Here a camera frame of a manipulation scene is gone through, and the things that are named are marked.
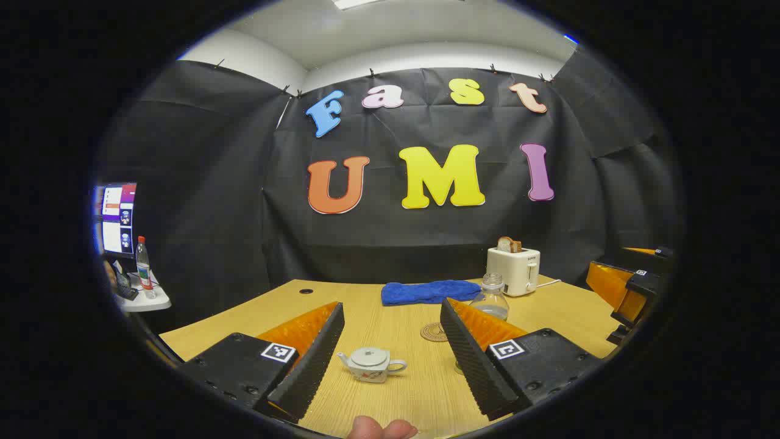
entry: table surface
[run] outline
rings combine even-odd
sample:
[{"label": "table surface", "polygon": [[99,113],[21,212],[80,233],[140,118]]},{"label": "table surface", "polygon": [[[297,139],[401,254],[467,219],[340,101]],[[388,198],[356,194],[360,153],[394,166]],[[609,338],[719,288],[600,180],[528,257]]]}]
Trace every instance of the table surface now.
[{"label": "table surface", "polygon": [[[551,280],[539,277],[540,284]],[[365,383],[353,378],[333,355],[300,426],[345,437],[355,416],[368,415],[382,426],[406,419],[420,430],[416,437],[425,439],[462,434],[491,423],[480,413],[466,378],[455,371],[449,343],[420,336],[423,326],[438,322],[441,306],[382,306],[382,287],[291,280],[161,338],[187,361],[230,333],[255,336],[311,309],[342,302],[345,326],[337,352],[350,355],[360,347],[375,346],[389,350],[392,359],[403,359],[409,367],[383,384]],[[304,288],[314,292],[299,293]],[[599,358],[615,347],[606,338],[618,323],[609,316],[612,308],[593,291],[557,282],[525,296],[505,297],[507,320],[528,332],[549,327]]]}]

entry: teapot spout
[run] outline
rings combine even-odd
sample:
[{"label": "teapot spout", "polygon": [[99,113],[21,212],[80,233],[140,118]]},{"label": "teapot spout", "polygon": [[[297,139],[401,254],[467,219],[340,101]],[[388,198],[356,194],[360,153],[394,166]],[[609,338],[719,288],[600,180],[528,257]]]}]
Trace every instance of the teapot spout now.
[{"label": "teapot spout", "polygon": [[346,359],[346,355],[344,355],[344,352],[336,352],[336,355],[342,360],[344,366],[349,367],[349,360]]}]

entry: foam letter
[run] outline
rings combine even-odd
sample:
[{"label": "foam letter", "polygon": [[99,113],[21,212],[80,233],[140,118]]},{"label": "foam letter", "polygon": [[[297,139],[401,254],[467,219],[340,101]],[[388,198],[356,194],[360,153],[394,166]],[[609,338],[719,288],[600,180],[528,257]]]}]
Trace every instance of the foam letter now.
[{"label": "foam letter", "polygon": [[485,102],[485,95],[477,90],[480,85],[473,79],[454,79],[449,81],[450,97],[461,105],[479,105]]},{"label": "foam letter", "polygon": [[327,132],[336,127],[341,122],[338,117],[331,117],[331,114],[339,114],[341,112],[341,104],[335,99],[344,96],[344,92],[341,90],[334,90],[331,94],[325,96],[324,99],[312,105],[310,109],[306,110],[306,114],[314,119],[314,124],[317,125],[317,137],[324,136]]},{"label": "foam letter", "polygon": [[548,202],[555,197],[555,192],[550,187],[550,181],[547,178],[547,167],[544,164],[544,154],[547,150],[542,145],[526,143],[520,145],[520,151],[528,159],[528,170],[531,172],[531,190],[528,191],[528,198],[535,202]]},{"label": "foam letter", "polygon": [[436,201],[443,205],[452,183],[455,193],[449,201],[453,205],[483,205],[485,196],[480,192],[477,180],[477,154],[480,150],[473,145],[455,145],[449,151],[444,167],[426,148],[415,146],[404,148],[399,157],[406,161],[406,198],[401,200],[404,209],[428,207],[428,197],[423,195],[423,182]]},{"label": "foam letter", "polygon": [[401,99],[401,87],[397,85],[380,85],[368,91],[368,96],[363,100],[363,106],[367,109],[394,109],[403,104]]},{"label": "foam letter", "polygon": [[309,165],[309,205],[323,214],[344,213],[351,210],[363,197],[363,168],[370,162],[368,157],[350,157],[344,160],[347,174],[346,193],[341,198],[331,198],[329,192],[331,171],[336,162],[325,160]]},{"label": "foam letter", "polygon": [[545,104],[536,102],[534,96],[539,95],[539,92],[533,88],[528,88],[527,85],[519,83],[509,86],[509,90],[517,93],[523,105],[532,112],[547,112],[547,106]]}]

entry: teapot lid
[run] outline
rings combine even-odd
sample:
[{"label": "teapot lid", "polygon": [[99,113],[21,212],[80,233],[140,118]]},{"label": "teapot lid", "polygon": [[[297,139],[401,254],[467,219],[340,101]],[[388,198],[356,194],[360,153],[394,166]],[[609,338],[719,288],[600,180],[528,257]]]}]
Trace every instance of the teapot lid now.
[{"label": "teapot lid", "polygon": [[376,366],[387,358],[387,352],[380,348],[360,348],[349,357],[360,366]]}]

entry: toast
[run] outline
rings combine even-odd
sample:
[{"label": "toast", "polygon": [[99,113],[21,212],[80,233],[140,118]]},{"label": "toast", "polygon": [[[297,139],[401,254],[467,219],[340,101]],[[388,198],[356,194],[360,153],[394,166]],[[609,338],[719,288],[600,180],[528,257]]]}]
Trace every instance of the toast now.
[{"label": "toast", "polygon": [[523,251],[523,243],[520,241],[514,241],[508,236],[502,236],[498,239],[498,245],[496,245],[496,248],[501,252],[520,253]]}]

